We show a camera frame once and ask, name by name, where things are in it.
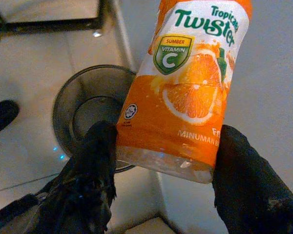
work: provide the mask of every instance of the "vitamin c badge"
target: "vitamin c badge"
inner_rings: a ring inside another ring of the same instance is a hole
[[[191,53],[194,37],[183,35],[162,36],[153,62],[163,75],[171,74],[184,65]]]

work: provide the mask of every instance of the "metal frame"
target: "metal frame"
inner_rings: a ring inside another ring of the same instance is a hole
[[[104,9],[105,0],[100,0],[98,16],[96,18],[11,23],[8,23],[0,13],[0,36],[102,29],[104,23]]]

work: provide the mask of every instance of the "tile grout line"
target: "tile grout line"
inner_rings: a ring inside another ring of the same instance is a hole
[[[41,177],[41,178],[38,178],[38,179],[34,179],[34,180],[26,181],[26,182],[23,182],[23,183],[20,183],[20,184],[16,184],[16,185],[13,185],[13,186],[10,186],[10,187],[6,187],[6,188],[3,188],[3,189],[0,189],[0,192],[2,192],[4,190],[7,190],[7,189],[13,189],[13,188],[16,188],[16,187],[21,186],[21,185],[33,183],[33,182],[36,182],[38,180],[46,179],[46,178],[49,178],[49,177],[52,177],[52,176],[58,176],[59,174],[60,173],[54,173],[52,175],[47,175],[47,176],[44,176],[44,177]]]

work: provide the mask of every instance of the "green shield logo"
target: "green shield logo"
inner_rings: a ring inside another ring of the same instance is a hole
[[[184,35],[165,35],[161,38],[153,57],[153,62],[160,73],[171,74],[182,67],[188,60],[194,37]]]

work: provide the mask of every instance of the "orange juice bottle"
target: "orange juice bottle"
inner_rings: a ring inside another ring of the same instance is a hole
[[[209,183],[251,0],[161,0],[117,123],[117,157]]]

